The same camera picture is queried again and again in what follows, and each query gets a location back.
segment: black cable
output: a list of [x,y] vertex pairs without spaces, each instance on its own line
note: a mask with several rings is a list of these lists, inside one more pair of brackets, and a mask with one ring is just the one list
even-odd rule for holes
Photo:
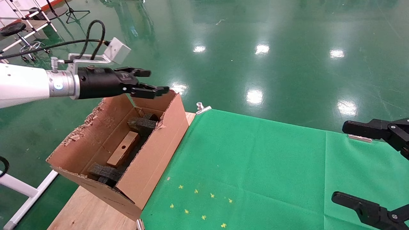
[[8,170],[9,170],[9,168],[10,168],[10,164],[9,164],[9,162],[6,160],[6,158],[4,158],[4,157],[2,157],[2,156],[0,156],[0,161],[3,162],[3,164],[4,164],[4,171],[0,174],[0,177],[2,177],[2,176],[4,176],[4,175],[8,172]]
[[97,22],[97,23],[99,23],[99,24],[101,24],[101,27],[102,27],[102,33],[101,33],[101,38],[100,38],[100,41],[99,41],[99,43],[98,43],[98,45],[97,45],[97,47],[95,48],[95,50],[94,50],[94,52],[92,53],[92,56],[91,56],[91,60],[93,60],[94,58],[95,58],[95,55],[97,54],[97,52],[98,52],[98,50],[99,50],[99,48],[101,47],[101,45],[102,45],[102,41],[104,40],[104,38],[105,38],[105,25],[104,25],[104,23],[103,22],[101,22],[100,20],[94,20],[95,22]]
[[[91,56],[91,60],[94,60],[94,59],[95,59],[95,55],[97,54],[99,48],[100,48],[101,45],[102,45],[103,39],[105,38],[105,25],[104,25],[104,23],[101,22],[100,20],[93,20],[93,21],[89,24],[88,29],[87,29],[87,34],[85,35],[85,44],[84,44],[84,47],[82,47],[81,53],[80,53],[79,57],[76,58],[76,59],[81,59],[82,56],[84,55],[85,50],[87,49],[87,46],[88,46],[88,41],[90,40],[91,28],[92,28],[92,26],[93,26],[95,23],[101,24],[101,27],[102,27],[101,39],[100,39],[100,41],[99,41],[97,47],[95,48],[95,50],[94,50],[94,52],[92,53],[92,56]],[[64,62],[65,62],[65,63],[72,63],[73,60],[64,60]]]
[[[21,52],[21,53],[18,53],[18,54],[10,54],[10,55],[6,55],[6,56],[0,56],[0,60],[13,58],[13,57],[18,57],[18,56],[22,56],[22,55],[26,55],[26,54],[31,54],[31,53],[38,52],[38,51],[41,51],[41,50],[48,50],[48,49],[55,48],[55,47],[58,47],[58,46],[69,45],[69,44],[80,43],[80,42],[86,42],[86,41],[101,42],[99,39],[88,39],[88,40],[82,39],[82,40],[76,40],[76,41],[68,41],[68,42],[58,43],[58,44],[55,44],[55,45],[44,46],[44,47],[41,47],[41,48],[37,48],[35,50],[24,51],[24,52]],[[105,45],[109,45],[109,41],[102,41],[102,42]]]

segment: green screen fabric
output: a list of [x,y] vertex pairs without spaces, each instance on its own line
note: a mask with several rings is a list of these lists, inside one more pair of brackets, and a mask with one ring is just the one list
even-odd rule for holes
[[363,230],[335,191],[409,203],[409,162],[387,143],[219,110],[195,117],[149,199],[147,230]]

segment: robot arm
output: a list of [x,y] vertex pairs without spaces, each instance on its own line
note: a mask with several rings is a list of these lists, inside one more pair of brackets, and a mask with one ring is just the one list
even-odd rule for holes
[[64,60],[51,59],[52,70],[0,64],[0,108],[46,99],[49,97],[71,97],[87,99],[112,97],[130,93],[132,97],[154,98],[169,91],[169,87],[155,87],[138,81],[137,77],[148,77],[149,70],[124,67],[111,69],[97,67],[122,63],[130,49],[113,38],[103,55],[89,60],[76,59],[79,54],[70,54],[72,63],[67,70],[57,70]]

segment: cardboard box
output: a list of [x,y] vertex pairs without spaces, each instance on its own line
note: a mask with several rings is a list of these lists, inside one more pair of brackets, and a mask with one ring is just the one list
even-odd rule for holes
[[[136,221],[189,125],[180,94],[170,91],[153,100],[132,100],[137,107],[126,95],[104,98],[47,162],[59,174]],[[156,114],[160,122],[116,186],[111,188],[93,180],[96,178],[88,173],[88,167],[95,162],[107,165],[107,160],[130,131],[128,119],[145,113]]]

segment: white metal frame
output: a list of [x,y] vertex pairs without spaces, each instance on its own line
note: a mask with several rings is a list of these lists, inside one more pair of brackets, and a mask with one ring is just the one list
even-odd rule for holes
[[[46,27],[47,25],[50,25],[53,30],[55,32],[57,32],[57,29],[54,27],[54,25],[51,23],[51,21],[48,19],[47,15],[44,13],[44,11],[41,10],[41,6],[38,4],[38,2],[36,0],[32,0],[34,2],[34,4],[36,5],[36,7],[38,8],[38,10],[30,15],[27,16],[27,18],[32,18],[33,16],[42,13],[42,15],[45,17],[46,19],[46,23],[43,24],[42,26],[38,27],[38,28],[34,28],[34,26],[30,23],[30,21],[26,18],[26,16],[23,14],[23,11],[34,11],[33,9],[19,9],[16,4],[12,1],[12,0],[5,0],[5,2],[7,2],[7,4],[10,6],[10,8],[14,11],[14,13],[16,14],[16,18],[6,18],[6,17],[0,17],[0,23],[3,24],[1,22],[2,19],[15,19],[15,20],[24,20],[31,29],[34,29],[32,32],[28,33],[26,36],[24,36],[25,39],[27,39],[28,37],[30,37],[31,35],[35,34],[37,31],[42,30],[44,27]],[[10,48],[12,48],[13,46],[17,45],[18,43],[21,42],[21,39],[17,39],[17,41],[15,41],[13,44],[7,46],[6,48],[4,48],[3,50],[0,51],[0,53],[3,53],[7,50],[9,50]],[[8,61],[7,60],[1,60],[3,63],[7,64]]]
[[3,230],[13,230],[17,223],[23,218],[23,216],[30,210],[33,204],[38,200],[38,198],[43,194],[51,182],[57,177],[58,173],[52,170],[48,176],[41,182],[41,184],[34,188],[19,179],[16,179],[8,174],[5,174],[0,178],[0,185],[9,187],[17,192],[20,192],[26,196],[28,199],[20,207],[20,209],[14,214],[14,216],[9,220],[9,222],[3,227]]

